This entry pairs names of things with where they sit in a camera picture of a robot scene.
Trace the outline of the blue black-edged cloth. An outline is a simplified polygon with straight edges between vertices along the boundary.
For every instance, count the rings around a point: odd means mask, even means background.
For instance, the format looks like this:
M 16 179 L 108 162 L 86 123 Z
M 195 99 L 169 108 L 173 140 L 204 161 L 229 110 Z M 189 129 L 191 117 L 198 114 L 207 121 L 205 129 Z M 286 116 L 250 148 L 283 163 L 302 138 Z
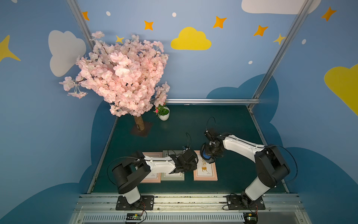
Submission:
M 204 159 L 207 163 L 212 164 L 216 161 L 215 158 L 215 146 L 210 145 L 209 143 L 204 143 L 200 150 L 200 156 Z

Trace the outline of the grey-green picture frame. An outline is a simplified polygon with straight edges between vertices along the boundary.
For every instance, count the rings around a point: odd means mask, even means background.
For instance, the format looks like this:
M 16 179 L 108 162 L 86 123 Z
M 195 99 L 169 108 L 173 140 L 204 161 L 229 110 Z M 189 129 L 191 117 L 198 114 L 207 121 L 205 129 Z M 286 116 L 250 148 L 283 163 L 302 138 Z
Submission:
M 176 157 L 178 157 L 179 155 L 182 154 L 181 150 L 163 150 L 162 151 L 162 155 L 163 157 L 167 157 L 169 155 L 175 155 Z M 161 174 L 161 181 L 184 181 L 185 180 L 185 174 L 184 173 L 174 173 L 174 174 L 169 174 L 169 173 L 162 173 Z

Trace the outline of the pink picture frame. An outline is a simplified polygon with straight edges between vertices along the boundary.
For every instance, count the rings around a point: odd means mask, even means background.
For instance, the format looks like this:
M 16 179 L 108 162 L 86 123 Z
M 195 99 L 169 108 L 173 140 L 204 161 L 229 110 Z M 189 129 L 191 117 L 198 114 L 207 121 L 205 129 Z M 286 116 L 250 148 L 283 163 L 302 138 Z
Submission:
M 215 162 L 209 164 L 201 157 L 200 151 L 195 150 L 195 153 L 198 156 L 198 163 L 197 169 L 194 170 L 194 181 L 218 181 Z
M 162 157 L 161 152 L 143 152 L 143 155 L 154 158 Z M 141 183 L 161 183 L 161 174 L 151 172 L 141 181 Z

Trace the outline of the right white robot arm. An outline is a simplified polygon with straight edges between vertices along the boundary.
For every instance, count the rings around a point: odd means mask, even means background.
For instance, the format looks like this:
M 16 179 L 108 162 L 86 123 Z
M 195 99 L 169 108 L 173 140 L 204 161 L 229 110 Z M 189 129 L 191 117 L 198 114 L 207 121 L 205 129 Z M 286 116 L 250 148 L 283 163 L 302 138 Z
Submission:
M 241 193 L 241 201 L 246 205 L 256 202 L 291 172 L 275 145 L 255 144 L 229 133 L 220 134 L 212 128 L 206 130 L 204 135 L 209 142 L 202 145 L 200 156 L 207 163 L 214 163 L 223 156 L 224 151 L 235 152 L 255 163 L 257 178 Z

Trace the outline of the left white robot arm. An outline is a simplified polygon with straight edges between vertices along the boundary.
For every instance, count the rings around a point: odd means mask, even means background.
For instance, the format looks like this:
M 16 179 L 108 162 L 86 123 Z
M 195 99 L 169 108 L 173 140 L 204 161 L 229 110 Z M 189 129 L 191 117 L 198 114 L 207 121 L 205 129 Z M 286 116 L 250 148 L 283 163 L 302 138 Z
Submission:
M 197 169 L 198 156 L 187 148 L 180 155 L 167 157 L 150 157 L 137 151 L 132 156 L 124 157 L 124 161 L 112 168 L 114 183 L 120 195 L 123 195 L 129 205 L 141 202 L 138 185 L 149 174 L 176 174 Z

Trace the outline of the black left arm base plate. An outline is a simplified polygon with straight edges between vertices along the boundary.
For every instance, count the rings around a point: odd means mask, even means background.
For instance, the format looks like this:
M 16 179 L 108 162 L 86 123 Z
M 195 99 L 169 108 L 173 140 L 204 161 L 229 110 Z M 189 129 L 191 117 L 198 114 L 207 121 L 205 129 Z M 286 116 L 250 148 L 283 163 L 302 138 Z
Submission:
M 144 195 L 133 204 L 129 204 L 124 196 L 119 196 L 116 204 L 117 211 L 152 211 L 154 206 L 154 195 Z

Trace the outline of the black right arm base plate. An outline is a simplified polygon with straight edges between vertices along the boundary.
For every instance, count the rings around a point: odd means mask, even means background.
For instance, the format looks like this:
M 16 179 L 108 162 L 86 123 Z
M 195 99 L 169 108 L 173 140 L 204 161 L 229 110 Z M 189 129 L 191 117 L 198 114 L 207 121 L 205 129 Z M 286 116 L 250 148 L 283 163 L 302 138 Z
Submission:
M 247 196 L 230 194 L 225 196 L 227 200 L 227 207 L 229 210 L 258 210 L 266 209 L 263 198 L 259 197 L 257 200 L 251 200 Z

